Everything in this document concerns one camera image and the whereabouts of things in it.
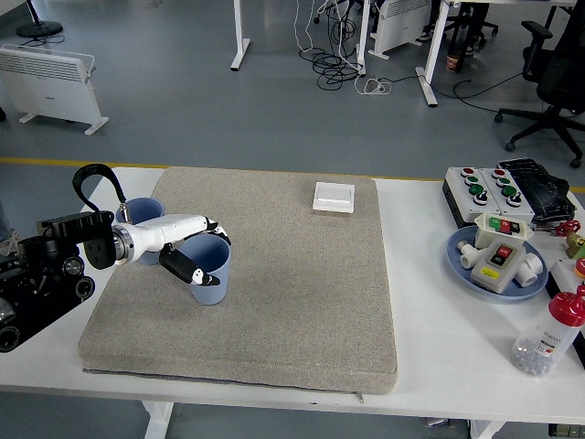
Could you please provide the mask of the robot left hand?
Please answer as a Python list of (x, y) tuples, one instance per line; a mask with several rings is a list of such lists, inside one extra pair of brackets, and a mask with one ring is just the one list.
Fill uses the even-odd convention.
[(158, 252), (159, 263), (184, 283), (201, 286), (221, 284), (217, 276), (207, 273), (179, 250), (172, 248), (176, 242), (201, 233), (219, 236), (230, 245), (227, 233), (216, 221), (201, 215), (168, 214), (137, 225), (119, 224), (115, 229), (122, 250), (118, 256), (119, 264), (135, 262), (145, 252)]

